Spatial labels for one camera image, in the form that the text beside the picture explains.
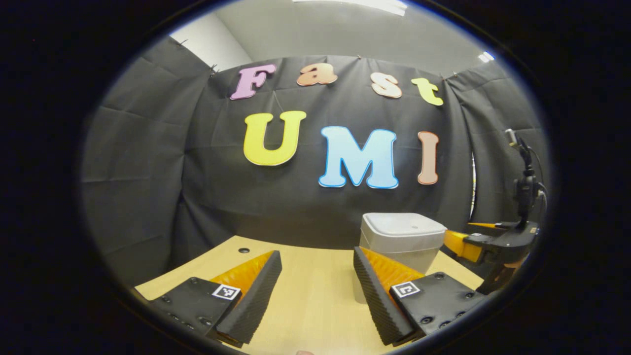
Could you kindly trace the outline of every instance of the light blue letter m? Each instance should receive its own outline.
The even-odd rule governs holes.
[[[341,163],[346,166],[346,171],[355,186],[362,183],[371,164],[372,173],[366,179],[368,186],[375,189],[393,189],[399,186],[399,181],[394,177],[392,162],[392,144],[396,140],[394,132],[375,129],[363,149],[359,148],[346,127],[324,127],[321,133],[329,144],[326,171],[319,180],[321,186],[340,188],[346,184],[346,179],[341,174]]]

